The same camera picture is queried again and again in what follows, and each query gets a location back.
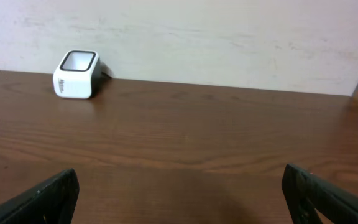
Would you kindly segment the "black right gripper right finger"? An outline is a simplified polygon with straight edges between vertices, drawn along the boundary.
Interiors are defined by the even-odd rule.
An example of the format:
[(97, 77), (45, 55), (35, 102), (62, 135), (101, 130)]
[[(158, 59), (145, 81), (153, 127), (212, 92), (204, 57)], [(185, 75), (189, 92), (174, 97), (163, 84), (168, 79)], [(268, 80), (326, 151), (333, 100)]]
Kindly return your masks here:
[(293, 223), (358, 223), (358, 197), (293, 164), (287, 164), (282, 191)]

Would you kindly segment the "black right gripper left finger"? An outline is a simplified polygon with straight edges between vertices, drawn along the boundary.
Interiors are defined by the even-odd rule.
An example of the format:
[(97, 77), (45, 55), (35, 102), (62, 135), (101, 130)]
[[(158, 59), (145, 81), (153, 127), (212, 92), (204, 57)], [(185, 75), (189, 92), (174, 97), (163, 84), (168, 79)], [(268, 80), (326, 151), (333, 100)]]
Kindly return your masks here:
[(0, 223), (70, 224), (79, 191), (75, 170), (63, 170), (0, 204)]

